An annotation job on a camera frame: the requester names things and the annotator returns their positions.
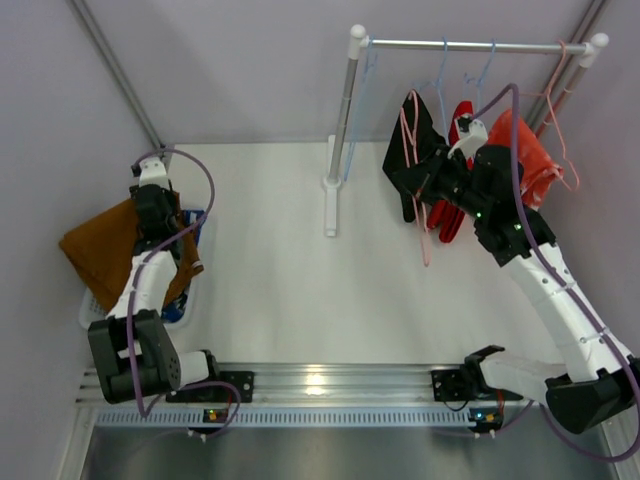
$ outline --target red cloth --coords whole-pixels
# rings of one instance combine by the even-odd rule
[[[500,115],[493,124],[487,145],[511,147],[510,109]],[[524,175],[520,182],[522,201],[529,207],[540,207],[551,183],[562,178],[564,170],[553,162],[522,118],[518,121],[518,160],[524,167]]]

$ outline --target brown cloth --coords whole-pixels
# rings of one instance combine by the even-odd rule
[[[176,198],[178,211],[181,212],[177,194]],[[181,229],[185,228],[181,221],[178,224]],[[60,248],[106,311],[114,307],[127,284],[133,247],[138,239],[137,225],[135,204],[128,199],[67,232],[60,240]],[[192,233],[182,239],[182,262],[167,290],[165,306],[175,300],[191,279],[204,270]]]

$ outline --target gray wall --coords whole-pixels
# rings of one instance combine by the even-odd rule
[[[0,44],[0,465],[44,479],[87,357],[57,242],[127,195],[147,145],[64,1],[4,2]]]
[[[335,129],[349,28],[378,38],[553,42],[584,0],[89,0],[161,136],[176,143],[326,139]],[[488,55],[451,54],[448,111],[465,71]],[[388,137],[416,80],[436,75],[438,52],[382,52],[369,89],[366,136]],[[499,55],[486,97],[509,81],[540,87],[553,59]],[[425,95],[433,112],[436,97]]]
[[[577,193],[555,186],[543,211],[600,316],[636,354],[640,354],[640,63],[633,39],[638,18],[640,3],[634,0],[612,2],[607,10],[600,29],[609,34],[611,43],[559,117],[582,186]],[[560,159],[555,133],[544,139]]]

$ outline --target black mounting bracket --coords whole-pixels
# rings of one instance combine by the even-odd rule
[[[474,388],[473,383],[468,380],[464,366],[445,370],[432,370],[431,382],[433,385],[433,398],[436,402],[498,401],[498,390],[490,388],[480,393]],[[502,391],[502,397],[504,400],[522,400],[520,395],[508,390]]]
[[[240,403],[251,403],[254,379],[255,373],[250,371],[221,371],[215,380],[227,382],[236,387],[240,392]],[[227,403],[229,395],[235,403],[233,394],[224,387],[202,387],[179,391],[175,394],[168,393],[165,400],[167,403]]]

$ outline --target metal rod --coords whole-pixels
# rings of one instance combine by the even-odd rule
[[[598,22],[604,15],[606,8],[610,4],[611,0],[592,0],[591,4],[580,19],[580,22],[573,31],[573,34],[569,38],[569,42],[576,43],[588,41],[591,35],[594,33]],[[560,61],[558,61],[558,63],[553,67],[552,73],[549,74],[545,85],[548,85],[551,81],[551,76],[553,75],[553,72],[558,68],[559,63]],[[551,92],[551,98],[554,98],[557,95],[558,89],[561,88],[562,84],[566,81],[572,63],[574,63],[572,60],[567,61],[560,69],[558,73],[558,81],[553,91]],[[536,131],[540,128],[540,125],[543,122],[543,117],[545,116],[545,110],[547,108],[548,107],[546,98],[538,97],[534,101],[525,119],[527,124],[533,131]]]
[[[375,48],[392,48],[404,50],[444,50],[443,41],[414,41],[414,40],[378,40],[371,45]],[[482,42],[447,42],[447,50],[452,52],[491,52],[493,43]],[[583,55],[587,46],[583,43],[568,44],[567,54]],[[562,46],[558,43],[496,43],[495,51],[500,53],[539,53],[562,54]]]
[[[67,0],[67,3],[69,4],[69,8],[71,8],[73,13],[76,15],[76,17],[84,27],[85,32],[89,36],[89,39],[98,50],[98,53],[102,58],[104,64],[106,65],[107,70],[113,77],[118,90],[122,94],[127,105],[129,105],[131,112],[140,123],[140,126],[144,130],[144,133],[147,136],[149,142],[154,149],[162,148],[164,146],[164,143],[160,140],[158,132],[151,123],[149,116],[147,115],[144,107],[142,106],[142,103],[140,102],[140,99],[131,86],[131,82],[129,82],[129,80],[127,79],[124,70],[120,66],[120,62],[113,53],[113,49],[109,45],[109,42],[104,36],[104,33],[100,29],[100,25],[98,25],[98,22],[93,16],[93,13],[91,13],[91,10],[89,9],[85,0]]]
[[[353,84],[358,70],[358,59],[349,58],[347,64],[347,75],[344,79],[344,89],[342,91],[342,102],[340,103],[340,114],[338,115],[338,126],[336,127],[336,139],[333,143],[333,153],[331,155],[331,165],[329,167],[329,182],[337,183],[340,172],[340,157],[342,157],[342,147],[344,137],[347,132],[347,122],[349,120],[349,108],[351,107],[351,97],[353,96]]]

